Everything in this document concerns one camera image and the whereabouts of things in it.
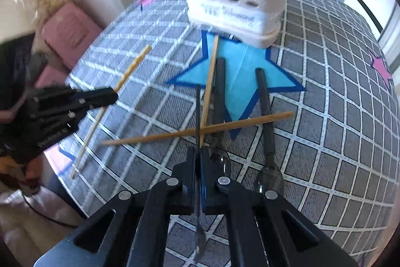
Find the left hand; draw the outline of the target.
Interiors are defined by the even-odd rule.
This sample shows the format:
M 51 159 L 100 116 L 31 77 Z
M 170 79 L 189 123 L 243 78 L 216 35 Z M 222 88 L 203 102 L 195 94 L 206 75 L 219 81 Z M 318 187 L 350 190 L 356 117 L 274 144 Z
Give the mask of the left hand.
M 21 190 L 25 196 L 33 196 L 39 192 L 43 171 L 43 154 L 23 164 L 16 163 L 11 157 L 1 157 L 1 184 Z

